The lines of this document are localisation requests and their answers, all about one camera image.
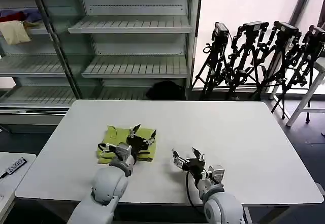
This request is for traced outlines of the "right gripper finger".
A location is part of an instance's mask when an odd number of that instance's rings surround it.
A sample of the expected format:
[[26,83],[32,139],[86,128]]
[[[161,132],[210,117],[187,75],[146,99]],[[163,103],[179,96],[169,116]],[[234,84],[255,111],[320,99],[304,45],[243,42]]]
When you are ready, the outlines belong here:
[[187,169],[187,160],[182,158],[174,148],[172,149],[173,163],[181,170]]
[[204,155],[202,153],[200,153],[197,149],[195,149],[194,147],[191,148],[192,152],[195,156],[195,161],[198,163],[204,163]]

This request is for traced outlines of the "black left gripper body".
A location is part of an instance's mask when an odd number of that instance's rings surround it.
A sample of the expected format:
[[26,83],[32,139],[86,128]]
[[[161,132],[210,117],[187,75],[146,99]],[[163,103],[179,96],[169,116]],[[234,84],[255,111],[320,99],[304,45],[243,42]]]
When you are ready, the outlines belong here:
[[149,148],[147,140],[137,135],[127,136],[126,143],[131,146],[132,156],[137,156],[141,150],[148,150]]

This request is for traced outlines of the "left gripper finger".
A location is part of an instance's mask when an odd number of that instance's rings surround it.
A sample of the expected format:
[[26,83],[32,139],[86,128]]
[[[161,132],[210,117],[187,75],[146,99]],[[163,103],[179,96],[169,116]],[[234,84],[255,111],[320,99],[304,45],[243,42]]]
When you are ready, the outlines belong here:
[[146,145],[152,145],[156,140],[156,130],[151,134],[149,139],[144,139],[143,143]]
[[141,127],[141,125],[140,124],[138,124],[138,125],[136,125],[136,126],[134,126],[134,127],[132,127],[132,128],[130,128],[129,129],[129,137],[134,137],[135,135],[136,135],[136,132],[138,131],[138,129]]

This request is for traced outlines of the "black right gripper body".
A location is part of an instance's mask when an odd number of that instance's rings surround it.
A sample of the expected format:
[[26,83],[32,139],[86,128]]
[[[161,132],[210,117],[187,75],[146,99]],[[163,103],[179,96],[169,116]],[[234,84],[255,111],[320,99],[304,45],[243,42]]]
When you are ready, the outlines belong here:
[[188,158],[184,164],[184,170],[189,172],[194,180],[199,181],[206,175],[205,160],[200,158]]

